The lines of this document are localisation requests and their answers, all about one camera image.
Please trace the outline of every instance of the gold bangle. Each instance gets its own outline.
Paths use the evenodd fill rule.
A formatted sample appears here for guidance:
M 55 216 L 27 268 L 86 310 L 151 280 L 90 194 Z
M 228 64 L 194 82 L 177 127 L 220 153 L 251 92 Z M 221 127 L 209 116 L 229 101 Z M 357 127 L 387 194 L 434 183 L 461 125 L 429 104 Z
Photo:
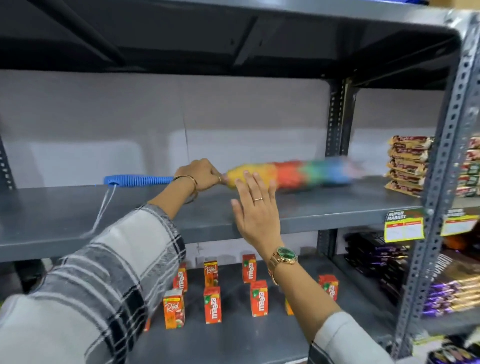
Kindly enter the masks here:
M 190 196 L 193 196 L 193 198 L 192 198 L 190 201 L 185 202 L 185 205 L 186 205 L 186 204 L 189 204 L 190 202 L 193 202 L 193 201 L 198 197 L 198 188 L 197 188 L 198 183 L 197 183 L 197 180 L 196 180 L 195 178 L 193 178 L 192 176 L 189 176 L 188 174 L 181 174 L 181 175 L 179 175 L 179 176 L 176 176 L 176 177 L 172 180 L 172 182 L 173 182 L 174 180 L 177 180 L 177 179 L 180 178 L 180 177 L 188 177 L 188 178 L 190 178 L 190 179 L 193 181 L 193 186 L 194 186 L 194 188 L 195 188 L 195 189 L 193 190 L 192 194 L 190 195 Z

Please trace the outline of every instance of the rainbow feather duster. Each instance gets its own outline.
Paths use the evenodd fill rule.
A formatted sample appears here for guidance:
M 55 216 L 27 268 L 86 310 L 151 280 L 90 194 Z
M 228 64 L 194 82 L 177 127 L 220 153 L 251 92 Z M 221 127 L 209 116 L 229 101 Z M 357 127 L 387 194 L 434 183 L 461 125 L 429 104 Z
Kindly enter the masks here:
M 235 188 L 235 180 L 245 181 L 243 172 L 257 172 L 265 183 L 275 181 L 278 189 L 301 189 L 318 185 L 349 184 L 363 177 L 363 172 L 347 158 L 331 157 L 325 160 L 244 164 L 224 174 L 228 187 Z

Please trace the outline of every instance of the wristwatch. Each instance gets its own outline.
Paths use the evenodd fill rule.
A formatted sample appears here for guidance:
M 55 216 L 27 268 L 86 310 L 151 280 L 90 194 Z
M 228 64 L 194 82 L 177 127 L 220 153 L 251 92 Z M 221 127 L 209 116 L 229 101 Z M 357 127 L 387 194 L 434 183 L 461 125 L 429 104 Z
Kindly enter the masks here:
M 280 263 L 295 264 L 298 261 L 297 255 L 291 249 L 288 249 L 284 246 L 279 246 L 275 252 L 272 254 L 272 257 L 267 262 L 268 274 L 272 277 L 272 281 L 275 285 L 278 286 L 278 283 L 273 278 L 273 273 L 276 266 Z

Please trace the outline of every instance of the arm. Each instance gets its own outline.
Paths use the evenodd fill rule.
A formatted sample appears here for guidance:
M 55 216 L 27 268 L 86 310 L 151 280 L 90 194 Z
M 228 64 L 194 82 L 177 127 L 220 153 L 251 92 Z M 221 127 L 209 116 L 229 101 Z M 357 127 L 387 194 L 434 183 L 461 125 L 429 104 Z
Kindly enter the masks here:
M 201 191 L 219 182 L 213 173 L 210 162 L 202 160 L 176 175 L 193 176 Z M 34 292 L 5 301 L 2 360 L 124 363 L 185 256 L 171 218 L 193 190 L 191 178 L 175 180 L 149 204 L 64 257 Z
M 256 173 L 235 181 L 240 201 L 232 200 L 238 229 L 264 261 L 283 246 L 275 185 L 267 188 Z M 314 342 L 335 364 L 387 364 L 390 356 L 328 296 L 298 263 L 279 264 L 275 280 L 290 304 L 308 342 Z

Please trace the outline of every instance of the plaid shirt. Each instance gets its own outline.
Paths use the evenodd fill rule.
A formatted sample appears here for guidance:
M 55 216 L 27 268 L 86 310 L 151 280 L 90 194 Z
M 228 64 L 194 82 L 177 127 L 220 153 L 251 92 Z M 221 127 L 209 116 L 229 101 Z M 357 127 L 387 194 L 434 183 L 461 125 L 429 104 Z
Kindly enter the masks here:
M 127 362 L 184 257 L 183 239 L 160 208 L 146 205 L 132 211 L 64 257 L 32 293 L 5 301 L 0 311 L 0 361 Z M 319 330 L 309 363 L 330 363 L 329 357 L 336 364 L 391 363 L 343 312 L 332 315 Z

